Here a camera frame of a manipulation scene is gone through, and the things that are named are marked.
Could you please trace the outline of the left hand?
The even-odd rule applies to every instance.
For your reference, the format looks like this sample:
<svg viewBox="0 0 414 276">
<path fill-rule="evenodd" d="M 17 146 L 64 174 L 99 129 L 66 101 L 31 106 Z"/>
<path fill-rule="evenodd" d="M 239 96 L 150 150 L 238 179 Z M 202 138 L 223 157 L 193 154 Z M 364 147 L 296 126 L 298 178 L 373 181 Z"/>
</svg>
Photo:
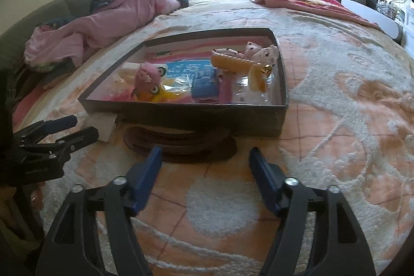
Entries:
<svg viewBox="0 0 414 276">
<path fill-rule="evenodd" d="M 43 187 L 46 185 L 44 181 L 39 183 L 33 183 L 29 185 L 29 200 L 33 209 L 41 211 L 43 205 Z"/>
</svg>

